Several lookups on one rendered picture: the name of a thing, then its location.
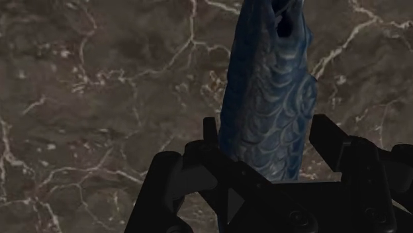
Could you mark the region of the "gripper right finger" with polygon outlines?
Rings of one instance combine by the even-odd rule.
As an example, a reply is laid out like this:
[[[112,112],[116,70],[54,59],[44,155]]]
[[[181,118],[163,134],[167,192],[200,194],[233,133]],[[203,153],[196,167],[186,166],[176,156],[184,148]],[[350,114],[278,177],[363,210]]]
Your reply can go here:
[[[314,115],[310,143],[348,190],[354,233],[413,233],[413,145],[387,151]]]

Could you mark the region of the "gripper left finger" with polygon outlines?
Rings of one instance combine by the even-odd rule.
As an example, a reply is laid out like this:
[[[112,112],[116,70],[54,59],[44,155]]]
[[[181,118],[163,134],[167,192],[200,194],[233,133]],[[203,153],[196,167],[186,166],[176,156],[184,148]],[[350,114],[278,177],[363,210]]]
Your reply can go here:
[[[203,139],[186,144],[183,154],[154,156],[124,233],[194,233],[177,215],[191,193],[215,212],[220,233],[318,233],[312,213],[220,151],[212,117],[203,120]]]

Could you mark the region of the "blue fish figure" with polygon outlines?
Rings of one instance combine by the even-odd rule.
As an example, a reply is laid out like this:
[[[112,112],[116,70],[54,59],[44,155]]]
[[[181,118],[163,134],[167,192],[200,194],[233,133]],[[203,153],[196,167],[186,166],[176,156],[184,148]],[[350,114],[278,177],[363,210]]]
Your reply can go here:
[[[272,182],[296,180],[317,80],[304,0],[244,0],[220,111],[219,147]]]

